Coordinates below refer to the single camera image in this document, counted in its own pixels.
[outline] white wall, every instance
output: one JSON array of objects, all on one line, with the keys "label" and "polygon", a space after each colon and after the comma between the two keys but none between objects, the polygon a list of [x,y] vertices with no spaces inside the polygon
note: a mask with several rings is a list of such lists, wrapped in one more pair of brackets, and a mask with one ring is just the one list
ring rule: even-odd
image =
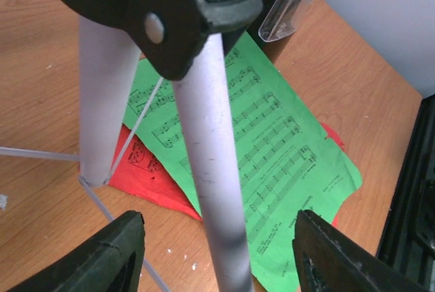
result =
[{"label": "white wall", "polygon": [[423,96],[435,94],[435,0],[326,0]]}]

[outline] sheet music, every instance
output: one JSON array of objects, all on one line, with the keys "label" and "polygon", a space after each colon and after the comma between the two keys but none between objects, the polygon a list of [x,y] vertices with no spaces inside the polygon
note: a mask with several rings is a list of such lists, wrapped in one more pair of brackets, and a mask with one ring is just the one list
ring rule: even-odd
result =
[{"label": "sheet music", "polygon": [[[331,222],[361,176],[248,34],[225,65],[252,270],[267,289],[293,291],[297,211],[310,208]],[[129,128],[157,79],[141,61],[124,118]],[[137,134],[201,213],[169,82]]]}]

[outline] wooden table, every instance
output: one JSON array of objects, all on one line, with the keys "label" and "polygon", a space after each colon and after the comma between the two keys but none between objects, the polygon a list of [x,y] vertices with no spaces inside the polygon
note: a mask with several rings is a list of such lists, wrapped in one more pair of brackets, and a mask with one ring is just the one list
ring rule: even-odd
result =
[{"label": "wooden table", "polygon": [[[77,16],[59,0],[0,0],[0,12],[0,145],[78,153]],[[360,169],[364,184],[341,207],[338,228],[374,253],[420,95],[322,0],[276,66]],[[77,164],[0,160],[0,194],[9,196],[0,211],[4,291],[107,222],[77,183]],[[97,193],[114,215],[143,213],[146,256],[172,290],[217,290],[201,223],[110,187]],[[144,274],[140,290],[157,287]]]}]

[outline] tripod leg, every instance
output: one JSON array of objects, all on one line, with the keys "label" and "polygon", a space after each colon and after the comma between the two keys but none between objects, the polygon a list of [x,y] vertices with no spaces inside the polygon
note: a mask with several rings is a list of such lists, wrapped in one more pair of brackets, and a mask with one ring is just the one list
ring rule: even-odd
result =
[{"label": "tripod leg", "polygon": [[220,291],[253,291],[220,34],[173,89]]},{"label": "tripod leg", "polygon": [[140,50],[124,32],[80,17],[80,174],[105,183]]}]

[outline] clear plastic piece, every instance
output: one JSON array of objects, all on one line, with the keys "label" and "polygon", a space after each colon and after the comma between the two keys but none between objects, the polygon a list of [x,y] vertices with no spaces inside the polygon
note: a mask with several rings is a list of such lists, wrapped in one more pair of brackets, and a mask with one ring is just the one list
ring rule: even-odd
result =
[{"label": "clear plastic piece", "polygon": [[273,42],[293,34],[312,1],[276,0],[258,29],[258,35],[265,42]]}]

